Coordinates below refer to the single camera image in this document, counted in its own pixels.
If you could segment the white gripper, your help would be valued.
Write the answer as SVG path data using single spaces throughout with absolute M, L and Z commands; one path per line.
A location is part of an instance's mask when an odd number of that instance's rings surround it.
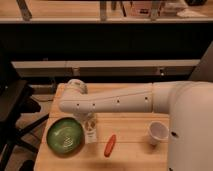
M 97 141 L 97 119 L 95 114 L 90 114 L 83 122 L 85 143 L 95 143 Z

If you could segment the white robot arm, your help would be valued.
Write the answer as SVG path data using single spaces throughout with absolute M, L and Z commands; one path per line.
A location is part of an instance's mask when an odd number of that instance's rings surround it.
M 169 116 L 168 171 L 213 171 L 213 83 L 144 83 L 89 93 L 70 80 L 60 98 L 65 113 L 163 113 Z

